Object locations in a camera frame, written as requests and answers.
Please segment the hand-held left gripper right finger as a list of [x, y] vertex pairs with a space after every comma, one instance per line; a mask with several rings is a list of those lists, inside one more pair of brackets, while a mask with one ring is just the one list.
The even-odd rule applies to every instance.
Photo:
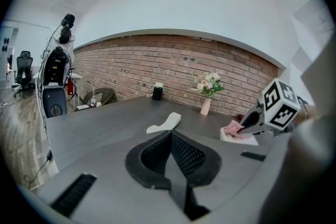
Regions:
[[185, 191], [178, 195], [184, 208], [170, 211], [170, 224], [259, 224], [288, 140], [266, 136], [253, 146], [172, 135], [171, 154]]

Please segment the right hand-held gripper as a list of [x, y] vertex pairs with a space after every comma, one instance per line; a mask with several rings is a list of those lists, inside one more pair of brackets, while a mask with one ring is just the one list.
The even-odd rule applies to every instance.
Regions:
[[300, 112], [300, 104], [293, 88], [274, 78], [261, 92], [259, 104], [241, 119], [239, 136], [251, 136], [265, 129], [274, 137], [285, 132]]

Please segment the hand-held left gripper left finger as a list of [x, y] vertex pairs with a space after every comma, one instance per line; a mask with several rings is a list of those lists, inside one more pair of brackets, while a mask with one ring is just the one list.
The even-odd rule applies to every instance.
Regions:
[[62, 169], [38, 197], [77, 224], [187, 224], [165, 177], [169, 131], [101, 146]]

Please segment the white telephone base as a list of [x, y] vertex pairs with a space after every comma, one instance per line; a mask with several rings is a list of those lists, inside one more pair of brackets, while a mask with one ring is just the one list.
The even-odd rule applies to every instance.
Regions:
[[220, 129], [220, 138], [221, 141], [229, 142], [229, 143], [236, 143], [236, 144], [246, 144], [246, 145], [253, 145], [258, 146], [258, 142], [254, 136], [249, 138], [237, 138], [235, 136], [226, 135], [224, 132], [224, 128]]

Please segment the person's right forearm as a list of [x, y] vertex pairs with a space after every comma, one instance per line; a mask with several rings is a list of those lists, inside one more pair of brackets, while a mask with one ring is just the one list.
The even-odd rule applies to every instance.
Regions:
[[316, 119], [318, 118], [317, 109], [314, 105], [303, 104], [303, 114], [305, 119]]

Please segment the white telephone handset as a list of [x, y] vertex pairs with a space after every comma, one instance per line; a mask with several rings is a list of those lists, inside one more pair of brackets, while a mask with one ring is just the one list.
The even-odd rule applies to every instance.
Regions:
[[178, 125], [180, 120], [181, 120], [181, 115], [178, 113], [172, 112], [163, 124], [161, 124], [160, 126], [157, 126], [157, 125], [150, 126], [149, 128], [147, 128], [146, 133], [150, 134], [150, 133], [155, 133], [155, 132], [160, 132], [160, 131], [173, 130]]

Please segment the pink vase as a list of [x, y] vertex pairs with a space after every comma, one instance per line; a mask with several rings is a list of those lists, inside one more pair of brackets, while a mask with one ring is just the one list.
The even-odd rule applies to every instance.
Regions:
[[211, 105], [211, 99], [205, 99], [202, 108], [201, 108], [201, 115], [208, 115], [209, 109]]

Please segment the pale flower bouquet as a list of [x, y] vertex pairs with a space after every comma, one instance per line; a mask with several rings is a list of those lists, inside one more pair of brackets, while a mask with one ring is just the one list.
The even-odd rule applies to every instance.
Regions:
[[210, 99], [214, 94], [225, 90], [225, 88], [218, 73], [206, 72], [196, 78], [195, 87], [190, 88], [190, 90]]

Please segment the black mug with white lid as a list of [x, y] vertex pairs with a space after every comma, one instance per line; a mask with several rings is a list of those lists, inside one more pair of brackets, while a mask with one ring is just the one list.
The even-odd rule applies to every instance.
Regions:
[[163, 93], [163, 83], [156, 82], [151, 94], [147, 94], [147, 98], [152, 98], [155, 101], [160, 101]]

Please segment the person's beige shirt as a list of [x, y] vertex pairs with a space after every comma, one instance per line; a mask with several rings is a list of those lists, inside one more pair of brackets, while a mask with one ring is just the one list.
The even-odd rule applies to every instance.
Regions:
[[317, 111], [291, 135], [258, 224], [336, 224], [336, 35], [303, 74]]

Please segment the dark wicker chair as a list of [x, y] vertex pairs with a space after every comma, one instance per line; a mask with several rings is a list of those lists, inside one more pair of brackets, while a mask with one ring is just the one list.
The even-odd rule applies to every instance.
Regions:
[[95, 99], [98, 102], [101, 102], [101, 105], [106, 105], [110, 103], [115, 103], [117, 101], [115, 92], [112, 88], [99, 88], [94, 91], [88, 92], [82, 101], [82, 105], [89, 105], [91, 98], [95, 96]]

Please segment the small white table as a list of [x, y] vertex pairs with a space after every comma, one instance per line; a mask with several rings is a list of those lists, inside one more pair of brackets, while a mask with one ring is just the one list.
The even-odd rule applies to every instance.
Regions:
[[[36, 89], [36, 99], [37, 101], [41, 99], [41, 92], [39, 90], [39, 87], [38, 87], [38, 80], [40, 78], [40, 72], [37, 72], [36, 74], [34, 74], [33, 76], [33, 79], [35, 80], [35, 89]], [[77, 105], [80, 105], [80, 97], [77, 93], [77, 86], [76, 86], [76, 83], [78, 82], [78, 80], [82, 79], [83, 77], [76, 74], [76, 73], [71, 73], [70, 74], [70, 77], [66, 79], [66, 82], [65, 82], [65, 89], [66, 89], [66, 92], [67, 94], [70, 96], [70, 95], [73, 95], [73, 96], [76, 96], [76, 100], [77, 100]], [[70, 84], [72, 85], [72, 87], [70, 87], [70, 91], [68, 92], [68, 80], [70, 81]]]

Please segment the black office chair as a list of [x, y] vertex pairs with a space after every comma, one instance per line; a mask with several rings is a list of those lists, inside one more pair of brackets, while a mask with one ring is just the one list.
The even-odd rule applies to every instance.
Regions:
[[20, 85], [20, 89], [14, 93], [14, 97], [22, 93], [25, 97], [25, 91], [32, 88], [31, 80], [33, 78], [31, 67], [33, 58], [29, 51], [22, 51], [17, 57], [17, 70], [14, 71], [14, 80]]

